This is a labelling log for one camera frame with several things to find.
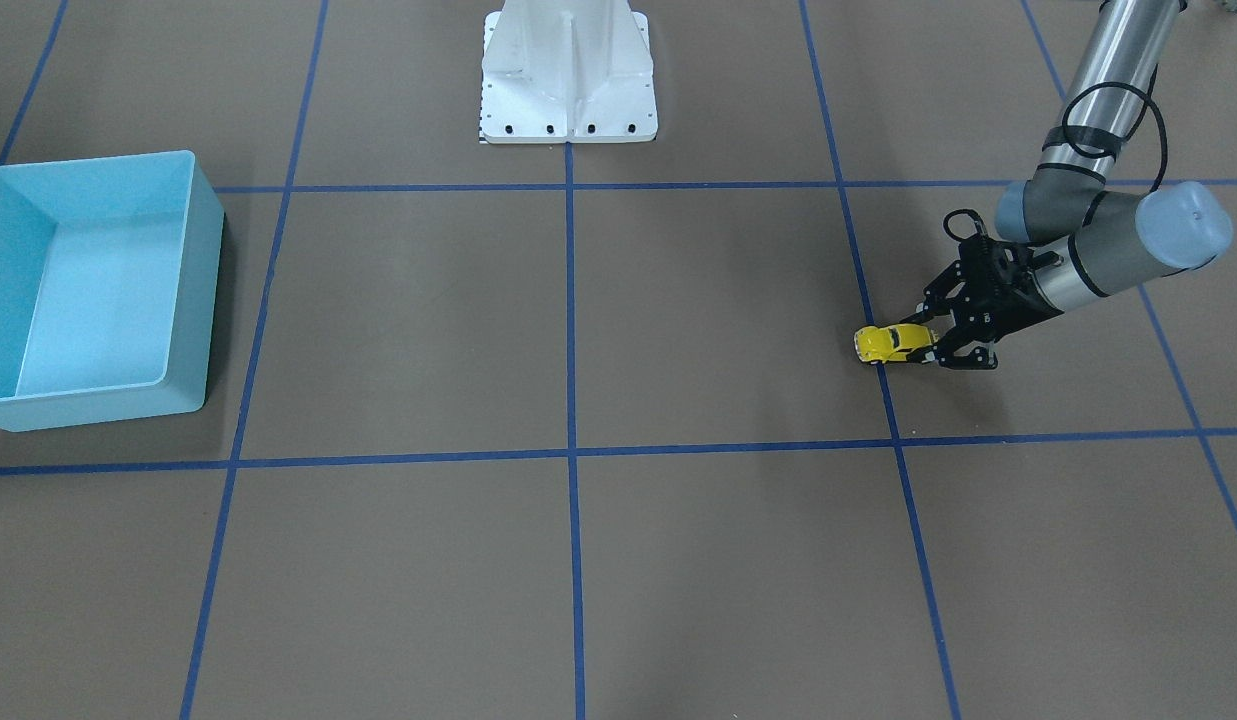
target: toy car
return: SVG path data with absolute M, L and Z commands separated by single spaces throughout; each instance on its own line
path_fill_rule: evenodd
M 883 328 L 868 325 L 854 333 L 854 350 L 858 360 L 873 365 L 905 362 L 912 353 L 935 341 L 938 335 L 929 328 L 909 323 Z

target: blue bin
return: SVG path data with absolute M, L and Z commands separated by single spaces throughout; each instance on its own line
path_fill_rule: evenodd
M 0 428 L 205 403 L 221 204 L 188 151 L 0 168 Z

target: blue joint cap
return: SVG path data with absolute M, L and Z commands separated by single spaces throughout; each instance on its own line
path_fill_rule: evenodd
M 1002 240 L 1029 242 L 1025 231 L 1025 182 L 1012 182 L 996 205 L 996 231 Z
M 1231 216 L 1194 181 L 1144 197 L 1134 213 L 1143 247 L 1170 268 L 1199 268 L 1231 247 Z

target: white metal base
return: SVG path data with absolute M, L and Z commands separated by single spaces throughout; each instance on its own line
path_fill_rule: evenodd
M 626 0 L 507 0 L 485 19 L 481 67 L 482 142 L 658 135 L 649 20 Z

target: gray floor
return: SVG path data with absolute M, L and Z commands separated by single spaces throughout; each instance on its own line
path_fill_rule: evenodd
M 1097 5 L 635 5 L 658 141 L 508 148 L 496 0 L 0 0 L 0 163 L 228 214 L 204 409 L 0 432 L 0 719 L 1237 719 L 1237 234 L 993 374 L 849 345 Z M 1237 226 L 1237 15 L 1157 96 Z

